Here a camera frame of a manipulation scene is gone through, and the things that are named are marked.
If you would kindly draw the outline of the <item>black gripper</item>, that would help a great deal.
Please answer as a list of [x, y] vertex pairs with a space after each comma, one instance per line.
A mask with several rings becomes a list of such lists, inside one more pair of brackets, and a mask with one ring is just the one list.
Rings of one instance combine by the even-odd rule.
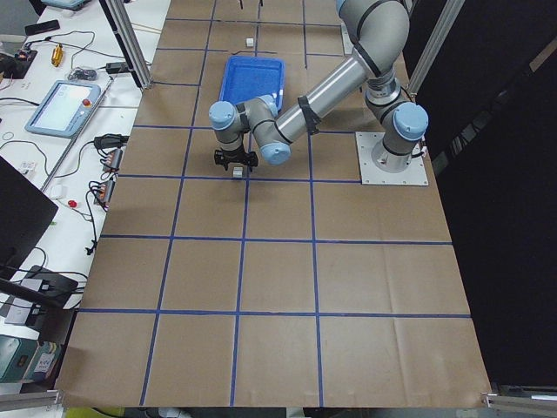
[[256, 152], [247, 152], [241, 145], [239, 148], [228, 151], [218, 149], [214, 152], [214, 161], [216, 165], [222, 165], [225, 171], [228, 171], [230, 163], [240, 163], [249, 169], [249, 173], [253, 173], [254, 167], [258, 166], [258, 156]]

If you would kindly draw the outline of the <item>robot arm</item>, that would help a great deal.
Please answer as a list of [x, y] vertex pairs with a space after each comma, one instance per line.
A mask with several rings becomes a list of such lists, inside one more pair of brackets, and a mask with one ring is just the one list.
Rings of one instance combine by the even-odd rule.
[[385, 133], [372, 149], [373, 163], [390, 173], [403, 172], [416, 158], [414, 147], [428, 127], [426, 110], [402, 96], [394, 63], [408, 37], [409, 12], [401, 1], [339, 1], [339, 18], [352, 42], [351, 55], [306, 95], [279, 114], [269, 95], [240, 104], [214, 103], [209, 116], [219, 142], [216, 165], [249, 168], [264, 159], [281, 165], [303, 134], [317, 133], [322, 119], [349, 94], [365, 87], [365, 101]]

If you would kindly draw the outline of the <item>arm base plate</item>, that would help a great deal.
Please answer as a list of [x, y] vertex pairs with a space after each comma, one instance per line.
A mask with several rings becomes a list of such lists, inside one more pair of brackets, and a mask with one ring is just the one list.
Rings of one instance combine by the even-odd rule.
[[355, 139], [362, 185], [428, 186], [419, 145], [406, 156], [391, 154], [383, 144], [383, 132], [356, 131]]

